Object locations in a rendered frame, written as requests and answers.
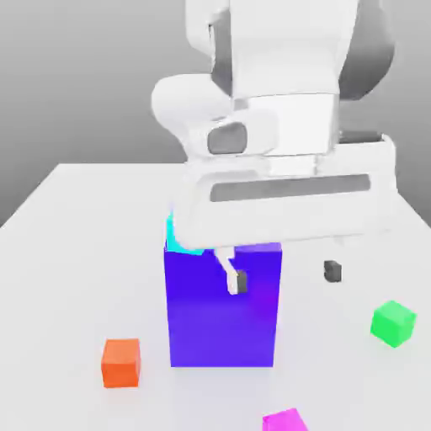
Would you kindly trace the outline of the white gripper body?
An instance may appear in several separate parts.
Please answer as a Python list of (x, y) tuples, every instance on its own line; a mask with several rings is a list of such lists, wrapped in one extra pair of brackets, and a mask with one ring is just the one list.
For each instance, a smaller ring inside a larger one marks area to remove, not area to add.
[(173, 200), (174, 234), (187, 249), (360, 235), (390, 225), (397, 196), (386, 135), (349, 132), (324, 155), (195, 158)]

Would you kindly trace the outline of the small cyan cube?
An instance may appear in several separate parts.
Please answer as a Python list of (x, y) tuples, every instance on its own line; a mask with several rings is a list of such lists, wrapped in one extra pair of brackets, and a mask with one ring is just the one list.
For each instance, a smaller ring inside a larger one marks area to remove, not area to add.
[(177, 241), (174, 233), (174, 225), (173, 225), (173, 213), (170, 212), (166, 221), (166, 241), (165, 241), (165, 249), (168, 252), (173, 253), (183, 253), (189, 255), (197, 255), (200, 256), (204, 253), (204, 249), (187, 249), (182, 247)]

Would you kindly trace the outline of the small green cube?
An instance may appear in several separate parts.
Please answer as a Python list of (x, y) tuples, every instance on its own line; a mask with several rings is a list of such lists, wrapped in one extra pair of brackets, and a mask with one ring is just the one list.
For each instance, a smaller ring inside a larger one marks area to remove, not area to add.
[(416, 320), (416, 312), (396, 301), (388, 301), (374, 310), (370, 333), (397, 348), (412, 336)]

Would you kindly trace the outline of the small orange cube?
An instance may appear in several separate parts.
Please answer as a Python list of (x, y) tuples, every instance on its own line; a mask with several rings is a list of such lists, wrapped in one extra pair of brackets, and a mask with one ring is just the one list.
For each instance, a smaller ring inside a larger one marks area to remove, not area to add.
[(105, 388), (138, 387), (141, 350), (138, 338), (107, 339), (101, 359)]

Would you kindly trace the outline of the small magenta cube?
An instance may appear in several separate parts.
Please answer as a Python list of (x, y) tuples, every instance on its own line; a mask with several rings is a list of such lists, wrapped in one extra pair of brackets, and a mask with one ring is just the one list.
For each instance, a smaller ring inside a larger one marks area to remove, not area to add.
[(308, 431), (296, 408), (263, 417), (262, 431)]

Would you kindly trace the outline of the large blue box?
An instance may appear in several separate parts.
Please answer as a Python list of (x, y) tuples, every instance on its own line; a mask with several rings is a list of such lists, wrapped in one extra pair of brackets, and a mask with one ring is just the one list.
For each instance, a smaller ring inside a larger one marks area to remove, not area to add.
[(271, 367), (281, 264), (277, 242), (236, 247), (232, 265), (245, 286), (232, 295), (212, 250), (165, 251), (171, 365)]

